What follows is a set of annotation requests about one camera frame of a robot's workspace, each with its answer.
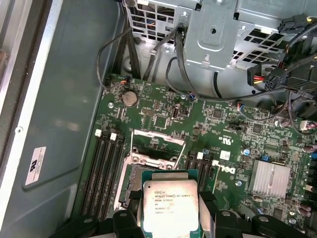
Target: black ram slot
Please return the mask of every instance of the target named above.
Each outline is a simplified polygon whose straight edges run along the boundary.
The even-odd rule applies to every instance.
[[[190,151],[186,159],[185,169],[198,171],[198,190],[199,192],[205,191],[208,179],[213,172],[211,158],[206,155],[205,159],[198,160],[197,152]]]
[[[88,177],[88,182],[86,183],[86,191],[84,196],[84,201],[82,205],[81,214],[88,215],[89,207],[91,203],[91,198],[94,193],[94,184],[96,182],[96,173],[98,171],[98,164],[100,163],[100,153],[104,148],[105,142],[103,140],[98,140],[94,152],[93,164],[91,166],[90,174]]]
[[[113,155],[113,160],[112,164],[113,166],[111,167],[111,172],[109,173],[109,186],[108,189],[104,190],[104,196],[102,199],[102,205],[100,208],[100,215],[101,219],[105,220],[108,212],[110,211],[110,202],[111,198],[113,197],[112,195],[115,194],[116,192],[116,184],[115,184],[115,179],[118,175],[118,170],[119,170],[119,165],[120,165],[120,160],[123,157],[123,145],[124,145],[124,137],[121,137],[117,141],[117,145],[115,148],[115,153]]]
[[[213,172],[211,161],[204,160],[204,163],[205,163],[204,170],[201,175],[201,182],[199,183],[199,192],[206,190],[208,179],[212,175],[212,172]]]
[[[114,147],[115,142],[113,140],[110,140],[107,145],[105,146],[104,153],[102,155],[102,163],[99,168],[99,172],[97,175],[97,183],[95,184],[95,196],[94,199],[91,202],[91,208],[89,211],[89,215],[96,215],[97,206],[99,203],[99,198],[102,194],[102,186],[103,183],[106,183],[105,177],[107,177],[109,173],[109,164],[111,163],[111,154]]]

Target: green circuit board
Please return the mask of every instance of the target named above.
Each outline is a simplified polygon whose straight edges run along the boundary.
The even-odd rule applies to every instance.
[[[124,77],[111,76],[111,83],[116,84]],[[122,94],[126,91],[137,94],[136,105],[126,107],[122,102]],[[244,107],[244,112],[265,118],[268,111]],[[216,168],[210,178],[206,190],[213,191],[217,198],[219,209],[238,211],[241,205],[254,212],[276,215],[286,223],[290,218],[302,227],[304,217],[298,213],[299,204],[304,200],[305,181],[307,178],[310,155],[304,153],[303,146],[310,138],[299,138],[291,128],[281,128],[280,122],[285,118],[277,117],[272,121],[253,122],[246,120],[237,112],[237,106],[231,103],[207,103],[181,97],[167,86],[131,79],[128,84],[104,92],[100,100],[91,141],[78,189],[73,217],[80,215],[87,195],[89,176],[92,176],[93,158],[96,156],[97,139],[94,132],[116,129],[124,138],[123,153],[114,167],[117,173],[111,177],[112,191],[108,192],[110,204],[106,213],[113,208],[113,200],[123,165],[123,158],[130,150],[131,132],[134,129],[156,131],[186,141],[185,150],[179,161],[179,169],[183,169],[190,151],[207,152],[213,159]],[[143,149],[143,153],[154,154],[162,159],[177,156],[181,146],[153,141],[151,138],[135,138],[134,145]],[[249,156],[243,155],[243,150],[249,150]],[[286,198],[276,198],[261,195],[254,199],[250,192],[249,182],[252,176],[255,160],[268,160],[268,163],[290,168]],[[125,174],[121,200],[124,199],[131,171],[129,167]]]

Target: heatsink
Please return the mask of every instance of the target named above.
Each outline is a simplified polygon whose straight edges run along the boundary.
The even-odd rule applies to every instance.
[[[249,191],[256,194],[285,198],[291,169],[256,160],[253,165]]]

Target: motherboard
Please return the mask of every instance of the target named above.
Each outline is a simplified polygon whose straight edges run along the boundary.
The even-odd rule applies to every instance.
[[[73,217],[104,220],[125,209],[141,189],[142,172],[198,170],[199,191],[211,191],[219,209],[246,217],[272,215],[303,228],[312,138],[283,126],[242,117],[235,103],[209,103],[167,86],[119,75],[109,78],[96,113]],[[269,112],[244,107],[265,118]]]

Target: white connector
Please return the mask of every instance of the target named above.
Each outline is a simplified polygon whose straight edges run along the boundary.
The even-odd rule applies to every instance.
[[[101,134],[102,134],[102,131],[97,129],[96,132],[95,132],[95,136],[96,137],[101,137]]]
[[[116,133],[111,133],[111,135],[110,135],[110,140],[116,140],[116,138],[117,138],[117,134]]]
[[[307,123],[308,123],[307,120],[301,121],[301,123],[300,123],[300,125],[299,125],[299,129],[300,129],[300,130],[308,130],[308,128],[307,128]]]
[[[198,159],[198,160],[202,160],[203,157],[204,157],[203,152],[198,152],[198,153],[197,153],[197,159]]]

